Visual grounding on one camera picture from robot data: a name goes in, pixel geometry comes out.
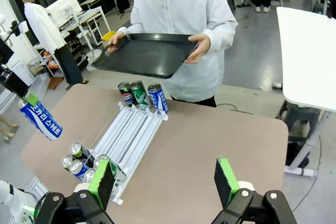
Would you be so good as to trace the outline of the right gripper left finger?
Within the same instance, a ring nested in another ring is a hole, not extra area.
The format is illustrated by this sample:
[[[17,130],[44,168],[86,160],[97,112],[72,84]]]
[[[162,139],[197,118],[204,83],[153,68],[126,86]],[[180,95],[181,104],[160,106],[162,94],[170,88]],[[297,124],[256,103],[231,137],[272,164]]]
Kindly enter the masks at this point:
[[[114,185],[111,164],[100,162],[88,188],[65,197],[49,193],[37,212],[35,223],[113,223],[106,209]]]

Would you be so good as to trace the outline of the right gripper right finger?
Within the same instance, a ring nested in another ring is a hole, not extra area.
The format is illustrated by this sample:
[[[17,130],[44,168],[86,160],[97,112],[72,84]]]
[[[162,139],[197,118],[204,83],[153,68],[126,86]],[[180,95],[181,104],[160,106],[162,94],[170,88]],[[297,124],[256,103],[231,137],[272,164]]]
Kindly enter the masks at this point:
[[[212,223],[296,223],[283,192],[256,192],[250,182],[238,181],[226,158],[216,160],[214,181],[223,210]]]

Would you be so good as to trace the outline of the person's right hand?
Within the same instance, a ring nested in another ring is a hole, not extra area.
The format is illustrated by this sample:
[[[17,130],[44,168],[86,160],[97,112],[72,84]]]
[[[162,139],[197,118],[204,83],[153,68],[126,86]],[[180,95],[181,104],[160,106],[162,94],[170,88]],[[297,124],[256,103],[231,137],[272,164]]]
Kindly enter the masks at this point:
[[[117,42],[124,37],[124,33],[122,31],[116,32],[108,41],[108,45],[116,45]]]

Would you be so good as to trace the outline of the person's left hand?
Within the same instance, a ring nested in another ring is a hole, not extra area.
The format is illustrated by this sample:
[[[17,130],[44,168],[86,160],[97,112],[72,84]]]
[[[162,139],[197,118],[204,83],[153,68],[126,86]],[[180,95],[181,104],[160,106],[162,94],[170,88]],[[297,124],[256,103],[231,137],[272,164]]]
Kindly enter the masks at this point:
[[[203,56],[209,50],[211,41],[206,34],[198,34],[189,36],[190,42],[197,42],[196,49],[187,57],[185,63],[198,63],[201,56]]]

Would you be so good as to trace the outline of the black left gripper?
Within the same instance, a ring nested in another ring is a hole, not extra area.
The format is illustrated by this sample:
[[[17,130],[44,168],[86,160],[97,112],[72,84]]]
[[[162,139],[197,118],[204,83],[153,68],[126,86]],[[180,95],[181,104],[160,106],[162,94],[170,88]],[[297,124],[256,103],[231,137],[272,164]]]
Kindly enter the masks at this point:
[[[5,40],[1,39],[1,84],[21,98],[17,105],[36,105],[38,96],[28,90],[28,85],[16,73],[4,67],[14,54],[7,44],[8,39],[9,36]]]

